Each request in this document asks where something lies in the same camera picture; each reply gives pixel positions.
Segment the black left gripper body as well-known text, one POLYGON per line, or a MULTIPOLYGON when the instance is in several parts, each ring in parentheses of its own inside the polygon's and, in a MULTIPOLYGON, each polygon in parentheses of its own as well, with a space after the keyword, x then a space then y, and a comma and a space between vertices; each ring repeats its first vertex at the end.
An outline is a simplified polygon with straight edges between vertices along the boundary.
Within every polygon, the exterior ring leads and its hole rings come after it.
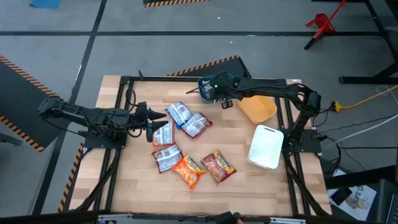
POLYGON ((147 103, 145 101, 138 103, 134 113, 134 121, 137 129, 146 131, 146 137, 149 137, 148 115, 147 103))

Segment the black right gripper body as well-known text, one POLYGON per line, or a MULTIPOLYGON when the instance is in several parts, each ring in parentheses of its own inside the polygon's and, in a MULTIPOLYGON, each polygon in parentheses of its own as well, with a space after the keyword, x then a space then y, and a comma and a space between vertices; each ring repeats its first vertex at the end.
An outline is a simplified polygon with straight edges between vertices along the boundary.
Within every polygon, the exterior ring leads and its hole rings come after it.
POLYGON ((241 100, 241 93, 235 86, 236 79, 227 72, 221 72, 212 79, 212 87, 214 89, 214 99, 224 101, 227 99, 241 100))

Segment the orange Maruchan chicken packet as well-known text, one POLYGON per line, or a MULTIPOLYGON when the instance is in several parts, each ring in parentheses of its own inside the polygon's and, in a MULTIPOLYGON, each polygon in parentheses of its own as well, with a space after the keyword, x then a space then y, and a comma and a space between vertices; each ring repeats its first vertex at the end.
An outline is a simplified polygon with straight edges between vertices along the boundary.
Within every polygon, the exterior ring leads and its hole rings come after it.
POLYGON ((172 171, 178 174, 183 181, 193 190, 206 170, 200 167, 189 155, 183 156, 173 167, 172 171))
POLYGON ((153 145, 171 146, 175 144, 174 140, 174 122, 168 121, 167 124, 153 133, 153 145))

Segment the blue Maruchan ramen packet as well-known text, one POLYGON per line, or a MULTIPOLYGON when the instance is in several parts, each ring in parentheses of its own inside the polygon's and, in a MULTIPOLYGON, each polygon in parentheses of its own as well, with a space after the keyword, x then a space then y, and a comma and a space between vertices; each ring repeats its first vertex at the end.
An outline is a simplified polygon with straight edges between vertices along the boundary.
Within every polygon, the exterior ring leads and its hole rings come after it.
POLYGON ((201 78, 198 81, 198 87, 200 91, 200 96, 205 101, 214 101, 215 100, 215 89, 211 84, 211 79, 201 78))
POLYGON ((177 129, 182 126, 192 117, 192 113, 184 103, 177 102, 166 107, 165 111, 173 119, 177 129))

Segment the yellow plastic bin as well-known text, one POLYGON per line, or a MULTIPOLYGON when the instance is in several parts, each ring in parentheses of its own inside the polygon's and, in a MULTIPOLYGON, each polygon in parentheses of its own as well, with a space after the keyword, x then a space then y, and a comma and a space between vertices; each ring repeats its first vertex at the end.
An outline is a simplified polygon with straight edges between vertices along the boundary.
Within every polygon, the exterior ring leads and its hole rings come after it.
POLYGON ((254 124, 263 123, 277 112, 276 104, 268 96, 243 98, 238 106, 254 124))

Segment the red Maruchan roast beef packet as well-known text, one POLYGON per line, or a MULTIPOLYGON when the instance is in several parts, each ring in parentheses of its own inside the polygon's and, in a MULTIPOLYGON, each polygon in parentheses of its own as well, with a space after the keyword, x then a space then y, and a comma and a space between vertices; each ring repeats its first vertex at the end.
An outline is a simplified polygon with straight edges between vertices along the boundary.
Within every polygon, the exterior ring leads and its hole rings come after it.
POLYGON ((201 113, 195 113, 192 117, 182 126, 182 130, 185 134, 191 138, 199 136, 206 128, 213 125, 206 116, 201 113))
POLYGON ((201 163, 207 168, 217 184, 223 182, 232 174, 237 172, 237 170, 226 160, 220 150, 216 150, 214 153, 204 157, 201 160, 201 163))
POLYGON ((154 157, 160 173, 170 170, 183 158, 183 153, 176 144, 156 150, 151 155, 154 157))

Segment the black hazard-striped floor mat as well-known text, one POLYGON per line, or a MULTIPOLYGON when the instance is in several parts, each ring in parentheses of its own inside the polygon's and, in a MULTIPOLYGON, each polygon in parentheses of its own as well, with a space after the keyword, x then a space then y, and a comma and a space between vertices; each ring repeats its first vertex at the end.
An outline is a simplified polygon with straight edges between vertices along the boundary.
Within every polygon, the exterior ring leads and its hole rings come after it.
POLYGON ((210 0, 143 0, 145 8, 207 2, 210 0))
POLYGON ((64 119, 42 119, 39 116, 40 104, 51 96, 58 95, 0 55, 0 122, 39 152, 70 124, 64 119))
POLYGON ((239 55, 215 60, 213 62, 197 65, 192 68, 187 68, 181 71, 167 74, 168 77, 205 77, 214 75, 220 72, 227 72, 233 77, 251 78, 251 75, 246 68, 244 62, 239 55))

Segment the blue plastic bin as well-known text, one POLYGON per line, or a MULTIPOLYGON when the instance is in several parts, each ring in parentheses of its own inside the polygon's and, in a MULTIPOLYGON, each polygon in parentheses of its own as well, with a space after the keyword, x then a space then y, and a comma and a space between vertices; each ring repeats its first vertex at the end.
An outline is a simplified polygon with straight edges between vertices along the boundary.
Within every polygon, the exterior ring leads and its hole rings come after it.
POLYGON ((228 90, 233 87, 234 77, 227 72, 201 77, 198 80, 198 89, 205 103, 220 102, 223 108, 233 106, 228 90))

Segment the yellow black hazard tape strip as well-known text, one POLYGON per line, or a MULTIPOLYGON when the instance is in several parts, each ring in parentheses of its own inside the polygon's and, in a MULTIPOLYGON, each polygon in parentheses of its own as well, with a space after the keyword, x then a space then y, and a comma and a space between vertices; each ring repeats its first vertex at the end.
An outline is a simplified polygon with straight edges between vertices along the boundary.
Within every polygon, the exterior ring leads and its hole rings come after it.
POLYGON ((61 201, 58 206, 58 210, 57 210, 58 213, 63 213, 68 210, 68 202, 70 201, 70 196, 71 196, 72 190, 73 190, 72 185, 74 183, 75 178, 77 177, 78 168, 79 168, 79 165, 81 162, 81 158, 82 158, 82 155, 84 154, 84 152, 83 152, 84 147, 85 147, 84 144, 80 143, 79 148, 76 153, 76 156, 75 156, 75 159, 72 164, 72 169, 71 169, 70 174, 67 179, 65 190, 63 191, 61 201))

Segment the person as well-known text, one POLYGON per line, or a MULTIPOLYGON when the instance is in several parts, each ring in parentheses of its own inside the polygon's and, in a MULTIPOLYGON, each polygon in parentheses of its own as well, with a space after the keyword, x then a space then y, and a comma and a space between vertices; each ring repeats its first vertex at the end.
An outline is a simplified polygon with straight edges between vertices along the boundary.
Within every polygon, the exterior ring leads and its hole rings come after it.
POLYGON ((217 224, 244 224, 244 220, 239 212, 225 212, 218 215, 217 224))

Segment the red floor stand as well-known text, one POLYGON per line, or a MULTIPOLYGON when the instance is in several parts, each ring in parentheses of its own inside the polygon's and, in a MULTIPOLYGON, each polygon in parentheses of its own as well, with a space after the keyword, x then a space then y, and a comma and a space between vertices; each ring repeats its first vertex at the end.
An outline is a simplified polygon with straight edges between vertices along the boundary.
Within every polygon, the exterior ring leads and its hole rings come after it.
POLYGON ((317 14, 313 20, 306 23, 306 27, 310 27, 312 25, 316 25, 318 30, 312 36, 308 44, 303 48, 304 50, 308 50, 312 45, 314 45, 318 40, 323 37, 325 32, 336 32, 335 28, 332 26, 331 21, 336 16, 337 12, 343 7, 347 0, 341 0, 339 6, 335 9, 333 14, 328 17, 326 14, 317 14))

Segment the grey table leg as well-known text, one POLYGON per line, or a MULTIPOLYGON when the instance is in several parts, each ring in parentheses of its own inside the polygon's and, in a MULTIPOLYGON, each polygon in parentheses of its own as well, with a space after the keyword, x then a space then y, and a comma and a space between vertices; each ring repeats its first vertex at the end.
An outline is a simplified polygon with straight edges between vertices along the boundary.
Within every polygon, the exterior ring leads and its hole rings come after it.
POLYGON ((13 145, 21 145, 22 141, 6 134, 0 133, 0 142, 1 143, 10 143, 13 145))

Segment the black phone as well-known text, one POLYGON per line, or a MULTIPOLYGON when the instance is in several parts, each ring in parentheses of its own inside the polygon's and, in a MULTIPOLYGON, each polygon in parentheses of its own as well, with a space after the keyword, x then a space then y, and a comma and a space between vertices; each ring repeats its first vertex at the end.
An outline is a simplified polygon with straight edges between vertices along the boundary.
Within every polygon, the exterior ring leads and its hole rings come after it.
POLYGON ((341 205, 352 193, 349 188, 338 189, 330 198, 336 205, 341 205))

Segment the blue floor mat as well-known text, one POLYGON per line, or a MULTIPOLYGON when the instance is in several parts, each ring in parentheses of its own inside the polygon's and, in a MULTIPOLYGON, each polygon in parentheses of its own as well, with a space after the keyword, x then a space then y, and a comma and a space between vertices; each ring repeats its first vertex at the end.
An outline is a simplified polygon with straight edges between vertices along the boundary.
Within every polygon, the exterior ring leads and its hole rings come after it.
POLYGON ((42 9, 57 9, 62 0, 31 0, 30 6, 42 9))

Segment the printed paper sheet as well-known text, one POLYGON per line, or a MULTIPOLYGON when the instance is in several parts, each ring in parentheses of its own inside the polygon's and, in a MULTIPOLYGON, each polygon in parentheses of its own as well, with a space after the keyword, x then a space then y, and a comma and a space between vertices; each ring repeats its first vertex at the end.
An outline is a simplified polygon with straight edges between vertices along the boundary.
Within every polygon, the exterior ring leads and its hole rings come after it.
POLYGON ((365 221, 376 196, 376 191, 367 185, 345 188, 349 188, 353 193, 341 205, 336 205, 330 198, 338 189, 327 190, 329 202, 353 218, 365 221))

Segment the black metal table frame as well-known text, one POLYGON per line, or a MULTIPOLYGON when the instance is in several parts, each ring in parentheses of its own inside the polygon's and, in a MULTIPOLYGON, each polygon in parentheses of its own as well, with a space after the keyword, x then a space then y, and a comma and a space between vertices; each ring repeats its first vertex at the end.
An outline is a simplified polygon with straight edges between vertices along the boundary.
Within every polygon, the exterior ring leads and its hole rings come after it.
MULTIPOLYGON (((186 94, 197 87, 198 78, 147 77, 133 78, 137 101, 146 101, 155 111, 183 102, 191 112, 200 112, 213 125, 192 139, 175 129, 174 138, 183 154, 200 161, 220 150, 237 173, 216 184, 208 172, 194 190, 171 171, 159 173, 152 151, 161 149, 148 143, 145 133, 127 138, 121 150, 116 171, 110 210, 113 213, 154 213, 178 215, 216 215, 231 211, 242 215, 291 216, 292 206, 288 177, 283 157, 276 169, 261 169, 247 161, 256 125, 238 107, 223 110, 220 104, 205 104, 198 93, 186 94)), ((105 149, 92 149, 79 163, 73 189, 69 190, 69 209, 80 206, 98 183, 105 149)), ((323 180, 322 167, 316 154, 300 154, 305 184, 315 200, 331 213, 323 180)))

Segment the black desk frame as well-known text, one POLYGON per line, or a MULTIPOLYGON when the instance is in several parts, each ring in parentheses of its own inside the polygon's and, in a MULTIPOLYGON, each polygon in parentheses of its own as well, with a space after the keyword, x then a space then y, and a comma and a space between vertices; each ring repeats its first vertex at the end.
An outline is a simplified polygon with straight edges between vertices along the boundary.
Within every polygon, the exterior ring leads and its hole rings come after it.
POLYGON ((342 76, 338 78, 341 84, 365 84, 365 85, 398 85, 398 77, 392 77, 393 74, 398 73, 398 52, 395 50, 390 35, 384 28, 379 16, 373 8, 369 0, 364 0, 366 7, 373 17, 378 31, 381 33, 381 37, 387 44, 394 62, 387 66, 384 70, 371 77, 349 77, 342 76))

